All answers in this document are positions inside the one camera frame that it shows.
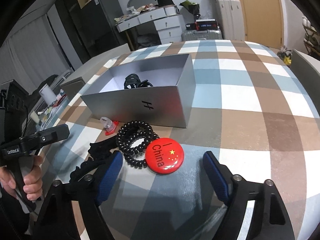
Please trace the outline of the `person's left hand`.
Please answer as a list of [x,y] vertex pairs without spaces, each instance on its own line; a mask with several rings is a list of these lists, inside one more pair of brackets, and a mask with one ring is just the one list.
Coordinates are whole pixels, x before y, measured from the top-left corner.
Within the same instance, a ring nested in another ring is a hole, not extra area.
[[[35,201],[42,196],[42,171],[40,165],[43,163],[43,158],[39,155],[34,156],[34,165],[29,174],[24,176],[23,191],[27,194],[30,201]],[[6,167],[1,167],[1,185],[3,189],[16,197],[15,189],[16,182]]]

